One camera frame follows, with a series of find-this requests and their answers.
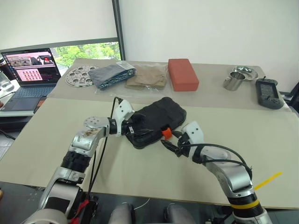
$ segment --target phone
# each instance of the phone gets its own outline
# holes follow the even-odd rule
[[[43,105],[43,103],[45,102],[46,98],[47,98],[47,97],[41,97],[41,98],[39,99],[39,101],[38,101],[38,103],[37,103],[37,105],[36,105],[36,107],[35,107],[33,113],[36,113],[36,111],[38,110],[38,108],[40,108],[41,105]]]

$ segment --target stainless steel cup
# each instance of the stainless steel cup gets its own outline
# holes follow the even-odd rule
[[[245,76],[242,73],[238,71],[232,71],[229,74],[229,77],[224,80],[223,87],[227,90],[235,91],[239,88],[244,79]]]

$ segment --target perforated metal plate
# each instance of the perforated metal plate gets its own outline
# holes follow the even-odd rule
[[[94,65],[83,65],[72,69],[65,74],[65,81],[68,85],[75,87],[86,87],[93,85],[92,80],[89,77],[88,72],[93,69],[97,69]]]

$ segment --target black phone case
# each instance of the black phone case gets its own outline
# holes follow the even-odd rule
[[[135,132],[150,129],[151,132],[141,135],[127,135],[127,139],[137,149],[158,141],[162,130],[174,130],[186,119],[187,112],[169,97],[164,97],[149,106],[136,111],[128,122],[132,122]]]

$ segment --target yellow ring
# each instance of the yellow ring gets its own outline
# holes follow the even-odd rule
[[[230,204],[230,206],[234,209],[251,209],[257,206],[259,203],[259,200],[256,199],[254,202],[249,204]]]

